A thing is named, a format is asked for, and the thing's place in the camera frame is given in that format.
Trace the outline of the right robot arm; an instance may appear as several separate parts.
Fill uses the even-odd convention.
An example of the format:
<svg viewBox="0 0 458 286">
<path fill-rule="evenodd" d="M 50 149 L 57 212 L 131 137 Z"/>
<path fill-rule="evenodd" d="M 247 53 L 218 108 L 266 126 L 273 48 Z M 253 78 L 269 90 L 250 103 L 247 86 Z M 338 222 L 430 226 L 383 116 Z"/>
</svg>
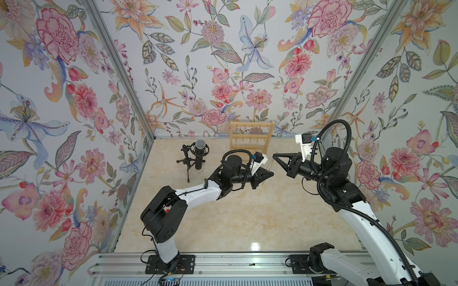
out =
<svg viewBox="0 0 458 286">
<path fill-rule="evenodd" d="M 273 159 L 287 176 L 298 175 L 316 182 L 318 195 L 349 225 L 365 246 L 375 266 L 370 268 L 336 250 L 329 243 L 321 243 L 309 251 L 308 264 L 313 272 L 332 271 L 354 286 L 437 286 L 439 280 L 432 273 L 420 270 L 403 252 L 389 232 L 374 215 L 363 192 L 347 178 L 352 165 L 348 157 L 352 130 L 349 123 L 338 119 L 323 130 L 343 125 L 347 132 L 343 148 L 326 150 L 321 163 L 315 154 L 322 134 L 297 135 L 299 153 L 275 153 Z"/>
</svg>

